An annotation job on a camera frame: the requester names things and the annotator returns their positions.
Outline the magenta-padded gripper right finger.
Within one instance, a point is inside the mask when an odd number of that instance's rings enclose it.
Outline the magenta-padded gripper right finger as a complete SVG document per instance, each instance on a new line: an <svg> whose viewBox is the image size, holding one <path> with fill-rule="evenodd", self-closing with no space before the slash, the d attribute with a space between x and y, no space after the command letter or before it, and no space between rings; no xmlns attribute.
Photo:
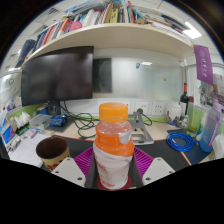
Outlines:
<svg viewBox="0 0 224 224"><path fill-rule="evenodd" d="M162 157L153 158L138 148L134 149L134 162L143 186L175 173Z"/></svg>

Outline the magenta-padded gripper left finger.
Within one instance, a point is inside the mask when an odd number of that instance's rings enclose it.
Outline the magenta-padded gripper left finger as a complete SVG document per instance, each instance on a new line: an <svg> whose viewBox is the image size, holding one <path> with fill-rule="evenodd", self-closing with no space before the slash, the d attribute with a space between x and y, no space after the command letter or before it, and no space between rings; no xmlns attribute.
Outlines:
<svg viewBox="0 0 224 224"><path fill-rule="evenodd" d="M94 181L95 159L93 148L89 148L75 158L64 159L52 174L84 188L91 188Z"/></svg>

